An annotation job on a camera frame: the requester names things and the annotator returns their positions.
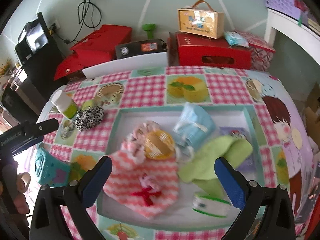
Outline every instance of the wooden box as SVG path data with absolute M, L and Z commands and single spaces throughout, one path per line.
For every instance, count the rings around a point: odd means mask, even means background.
M 196 6 L 206 3 L 209 10 L 200 10 Z M 178 9 L 179 31 L 218 39 L 224 32 L 224 13 L 216 12 L 204 0 L 197 1 L 191 8 Z

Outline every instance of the blue face mask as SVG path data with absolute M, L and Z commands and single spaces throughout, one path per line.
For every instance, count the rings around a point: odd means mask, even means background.
M 215 129 L 211 116 L 202 107 L 187 102 L 172 137 L 177 145 L 189 146 L 196 151 Z

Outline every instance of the screw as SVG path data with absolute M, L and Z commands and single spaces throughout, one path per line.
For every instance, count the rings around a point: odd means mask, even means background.
M 77 184 L 78 184 L 78 181 L 77 181 L 76 179 L 70 181 L 70 183 L 69 183 L 69 185 L 70 185 L 71 187 L 74 187 L 74 186 L 77 185 Z
M 48 187 L 48 184 L 43 184 L 40 189 L 45 190 L 45 189 L 47 189 L 47 187 Z
M 258 183 L 257 183 L 255 180 L 250 180 L 249 185 L 250 185 L 251 187 L 257 187 L 257 186 L 258 186 Z

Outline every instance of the wall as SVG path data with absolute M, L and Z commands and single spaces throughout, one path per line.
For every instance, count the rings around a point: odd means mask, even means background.
M 79 30 L 77 7 L 82 0 L 24 0 L 12 15 L 3 34 L 0 36 L 1 58 L 15 58 L 14 46 L 26 22 L 31 21 L 35 14 L 41 11 L 47 25 L 55 20 L 61 25 L 58 30 L 63 38 L 73 39 Z M 131 26 L 133 36 L 143 39 L 144 23 L 157 24 L 157 36 L 178 28 L 177 8 L 192 5 L 197 0 L 92 0 L 102 11 L 103 24 L 118 24 Z M 224 11 L 225 29 L 234 28 L 250 30 L 263 36 L 267 9 L 264 0 L 206 0 L 216 11 Z M 88 11 L 87 22 L 90 22 L 91 9 Z M 98 13 L 94 11 L 94 23 L 98 21 Z M 92 32 L 84 27 L 77 40 Z M 68 54 L 68 47 L 61 40 L 57 40 L 60 49 Z
M 315 82 L 320 84 L 320 66 L 281 32 L 276 34 L 274 49 L 269 72 L 281 80 L 292 99 L 304 102 Z

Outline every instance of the brown leather handle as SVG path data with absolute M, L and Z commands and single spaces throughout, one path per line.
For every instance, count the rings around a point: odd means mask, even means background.
M 205 0 L 199 0 L 199 1 L 197 1 L 197 2 L 192 6 L 192 8 L 196 7 L 197 5 L 199 5 L 200 3 L 203 3 L 203 2 L 205 2 L 205 3 L 207 4 L 207 6 L 209 7 L 209 9 L 210 9 L 211 11 L 215 12 L 215 10 L 213 10 L 212 7 L 210 6 L 210 4 L 208 4 Z

